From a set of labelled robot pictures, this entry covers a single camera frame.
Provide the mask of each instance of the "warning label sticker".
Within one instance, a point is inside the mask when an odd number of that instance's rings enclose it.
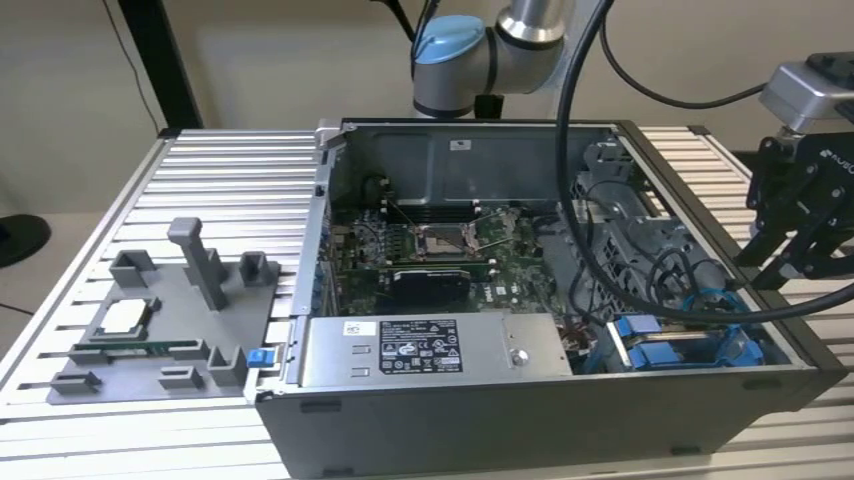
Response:
[[[380,367],[388,375],[464,371],[457,320],[381,322],[380,341]]]

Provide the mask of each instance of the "aluminum extrusion table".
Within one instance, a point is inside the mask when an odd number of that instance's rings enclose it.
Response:
[[[755,218],[744,208],[751,172],[715,137],[687,127],[642,130],[744,245]],[[0,478],[288,478],[243,398],[53,406],[47,382],[110,290],[107,266],[119,250],[145,248],[158,262],[182,261],[166,238],[175,216],[202,218],[206,245],[223,260],[264,250],[284,265],[266,342],[285,341],[317,161],[313,131],[199,130],[158,141],[0,362]],[[847,283],[797,280],[783,293],[799,303]],[[809,324],[854,372],[854,304],[811,317]],[[809,408],[764,417],[713,456],[460,477],[675,476],[854,478],[854,374]]]

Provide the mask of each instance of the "floor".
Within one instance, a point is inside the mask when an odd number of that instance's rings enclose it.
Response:
[[[54,231],[45,248],[23,262],[0,268],[0,303],[35,311],[54,288],[105,214],[42,215]],[[30,316],[0,308],[0,358],[18,339]]]

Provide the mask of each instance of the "black cable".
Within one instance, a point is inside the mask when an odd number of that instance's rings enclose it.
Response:
[[[556,177],[558,181],[558,197],[564,205],[573,205],[573,194],[570,191],[570,186],[573,185],[573,181],[577,176],[576,162],[570,161],[568,152],[570,113],[573,110],[576,88],[578,87],[582,66],[588,57],[588,53],[590,52],[590,47],[596,40],[597,31],[602,26],[605,16],[613,5],[614,0],[600,0],[592,19],[588,22],[578,45],[576,47],[576,53],[570,60],[570,65],[568,68],[564,87],[561,91],[556,135]],[[815,300],[809,300],[791,307],[771,309],[761,312],[685,312],[683,310],[666,308],[661,305],[644,301],[629,292],[625,292],[622,290],[620,285],[617,285],[617,283],[609,277],[609,274],[602,268],[602,265],[597,263],[597,256],[592,248],[588,247],[588,245],[585,245],[582,241],[580,241],[585,237],[585,233],[578,221],[578,216],[576,215],[576,209],[565,208],[564,215],[568,226],[570,228],[570,233],[573,235],[573,238],[576,239],[576,245],[578,247],[580,254],[584,261],[588,263],[588,268],[590,269],[594,278],[600,280],[605,288],[626,304],[626,306],[634,308],[637,311],[646,312],[672,320],[680,320],[693,323],[764,323],[775,320],[785,320],[788,318],[812,315],[854,300],[854,284],[851,284],[848,287],[837,290],[828,295],[824,295]]]
[[[425,29],[428,28],[428,24],[433,19],[433,16],[437,14],[437,10],[440,9],[440,2],[442,0],[425,0],[425,6],[422,7],[422,13],[418,16],[418,24],[416,25],[416,39],[413,40],[413,45],[410,47],[410,76],[416,76],[416,57],[418,54],[418,47],[422,43],[422,37],[425,36]]]
[[[398,0],[378,0],[384,5],[389,7],[392,13],[398,20],[398,24],[404,29],[404,33],[406,34],[406,38],[410,39],[410,42],[416,41],[416,32],[413,31],[413,24],[410,23],[410,19],[406,16],[406,12],[404,11],[404,7],[401,7],[401,2]]]
[[[31,312],[30,310],[25,310],[23,308],[17,307],[15,305],[7,305],[6,303],[0,303],[0,308],[6,308],[9,310],[13,310],[18,313],[23,313],[25,315],[30,315],[31,317],[37,314],[35,312]]]
[[[661,253],[661,255],[658,256],[658,258],[656,259],[656,262],[653,262],[653,266],[650,267],[650,271],[646,274],[646,298],[650,299],[650,301],[654,298],[653,297],[653,287],[656,286],[656,274],[658,273],[658,270],[664,266],[665,261],[675,255],[677,255],[680,257],[680,260],[683,260],[683,265],[685,267],[687,272],[692,271],[692,260],[689,259],[689,256],[685,254],[683,249],[680,249],[680,248],[669,248],[669,249],[666,249]],[[689,281],[692,282],[692,290],[695,291],[695,293],[700,293],[700,285],[697,284],[697,277],[695,277],[695,273],[693,272],[692,272],[692,274],[689,276]]]
[[[546,309],[546,311],[549,313],[552,313],[553,315],[556,315],[556,316],[558,316],[558,315],[560,316],[565,316],[565,312],[558,312],[553,308],[552,303],[549,301],[549,298],[554,297],[554,294],[553,295],[544,294],[544,292],[540,290],[540,288],[537,288],[537,284],[534,282],[529,282],[528,283],[528,287],[529,287],[529,290],[532,292],[534,292],[534,295],[537,295],[537,299],[540,300],[541,306]]]
[[[576,315],[578,315],[580,317],[582,317],[584,320],[588,321],[593,321],[597,325],[600,326],[605,326],[606,322],[598,318],[596,315],[593,315],[594,310],[593,310],[593,297],[594,297],[594,293],[596,293],[596,284],[593,285],[592,289],[590,289],[590,304],[588,306],[588,308],[584,308],[578,302],[576,301],[576,294],[578,292],[578,287],[581,285],[581,281],[582,281],[582,277],[585,276],[585,270],[586,270],[586,266],[582,263],[580,265],[578,271],[576,272],[576,276],[573,277],[573,282],[570,283],[570,292],[569,292],[569,300],[570,300],[570,307],[573,307],[573,310],[576,311]]]
[[[137,91],[139,92],[139,98],[143,101],[143,106],[146,107],[146,111],[149,112],[149,118],[151,119],[151,124],[155,127],[155,133],[161,133],[161,127],[158,126],[158,120],[155,120],[155,114],[151,112],[151,106],[149,105],[149,100],[146,100],[146,93],[143,92],[143,81],[139,76],[139,70],[137,69],[137,65],[134,65],[134,60],[131,60],[131,54],[129,53],[129,49],[125,46],[125,41],[122,40],[122,34],[119,33],[119,27],[117,26],[117,19],[113,17],[113,11],[110,10],[110,5],[107,5],[107,0],[102,0],[102,5],[105,5],[105,11],[107,12],[107,18],[110,19],[110,25],[113,26],[113,31],[117,35],[117,40],[119,41],[119,47],[122,47],[122,53],[125,54],[125,59],[129,61],[129,65],[131,65],[131,70],[134,70],[134,81],[137,82]]]
[[[600,317],[596,317],[593,315],[593,311],[594,311],[593,304],[594,304],[596,297],[597,297],[597,295],[596,295],[597,286],[598,286],[598,284],[597,284],[597,281],[594,280],[593,284],[590,285],[590,299],[588,301],[588,311],[585,313],[585,316],[586,316],[586,318],[594,320],[600,325],[605,325],[606,322]],[[596,310],[600,311],[600,310],[602,310],[604,307],[605,307],[605,305],[600,305],[596,308]]]
[[[650,301],[654,301],[654,302],[656,302],[656,303],[658,303],[660,305],[664,305],[664,301],[665,301],[665,298],[666,298],[666,297],[665,297],[665,292],[664,292],[664,290],[662,290],[662,284],[664,284],[664,281],[656,282],[656,288],[654,288],[654,291],[656,291],[656,298],[652,298],[652,299],[650,299]]]
[[[731,95],[729,97],[721,98],[719,100],[712,100],[709,102],[684,102],[681,100],[676,100],[670,97],[666,97],[661,93],[654,92],[648,87],[645,87],[638,80],[629,74],[626,69],[622,67],[620,62],[617,61],[617,57],[614,56],[614,52],[612,51],[612,44],[609,42],[608,35],[608,19],[602,20],[602,31],[600,32],[600,43],[602,44],[602,52],[605,53],[605,58],[614,69],[614,72],[624,79],[624,82],[629,84],[632,88],[634,88],[642,95],[648,96],[657,102],[664,103],[665,105],[670,105],[672,107],[685,108],[688,110],[708,110],[711,108],[724,107],[731,103],[736,103],[740,100],[751,98],[757,93],[763,92],[768,83],[763,83],[756,87],[749,88],[744,92],[737,93],[736,95]]]
[[[646,272],[644,271],[644,269],[640,266],[633,265],[632,263],[626,263],[622,260],[612,260],[612,263],[614,265],[620,265],[621,267],[629,268],[630,270],[634,270],[636,272],[646,275]]]
[[[685,295],[691,295],[692,294],[692,289],[689,288],[689,286],[683,281],[683,275],[687,275],[687,273],[685,272],[680,272],[677,268],[672,268],[665,273],[662,273],[661,277],[658,277],[658,282],[656,282],[656,285],[657,286],[662,285],[673,277],[673,281],[680,286],[680,289],[683,290],[683,293]]]
[[[600,180],[598,182],[596,182],[590,188],[588,188],[588,191],[585,192],[585,198],[593,198],[593,191],[594,189],[600,186],[600,185],[622,185],[625,187],[632,188],[632,185],[629,185],[628,182],[624,182],[622,180]]]

